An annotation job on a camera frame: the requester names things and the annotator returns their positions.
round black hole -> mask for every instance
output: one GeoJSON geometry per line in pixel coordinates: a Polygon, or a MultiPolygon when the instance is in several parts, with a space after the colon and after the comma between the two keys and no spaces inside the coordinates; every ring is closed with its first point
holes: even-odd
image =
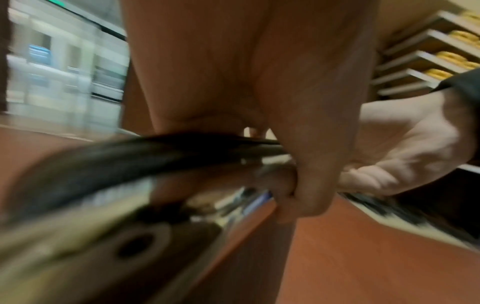
{"type": "Polygon", "coordinates": [[[131,258],[145,250],[147,250],[154,243],[154,235],[145,233],[134,237],[123,244],[117,252],[119,258],[131,258]]]}

ceiling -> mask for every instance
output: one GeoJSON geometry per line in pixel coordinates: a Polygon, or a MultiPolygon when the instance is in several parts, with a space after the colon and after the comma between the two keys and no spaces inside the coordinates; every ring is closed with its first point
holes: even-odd
{"type": "Polygon", "coordinates": [[[118,0],[63,0],[96,17],[123,28],[118,0]]]}

green light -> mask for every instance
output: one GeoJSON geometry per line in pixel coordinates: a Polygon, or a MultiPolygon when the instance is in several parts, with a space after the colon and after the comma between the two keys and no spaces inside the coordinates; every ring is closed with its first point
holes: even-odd
{"type": "Polygon", "coordinates": [[[65,7],[65,3],[63,3],[62,1],[59,1],[59,0],[48,0],[48,1],[51,3],[55,3],[56,5],[61,6],[62,8],[65,7]]]}

dark sleeve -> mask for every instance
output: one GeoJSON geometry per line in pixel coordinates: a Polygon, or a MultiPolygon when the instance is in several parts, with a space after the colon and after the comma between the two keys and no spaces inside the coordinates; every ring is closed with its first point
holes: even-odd
{"type": "Polygon", "coordinates": [[[473,162],[480,164],[480,68],[457,74],[443,80],[433,91],[454,88],[467,102],[477,117],[477,152],[473,162]]]}

orange floor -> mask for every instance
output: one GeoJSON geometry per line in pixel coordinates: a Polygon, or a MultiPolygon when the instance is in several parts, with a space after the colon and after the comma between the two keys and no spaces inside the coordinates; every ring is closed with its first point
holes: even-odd
{"type": "Polygon", "coordinates": [[[382,226],[341,198],[299,221],[277,304],[480,303],[480,255],[382,226]]]}

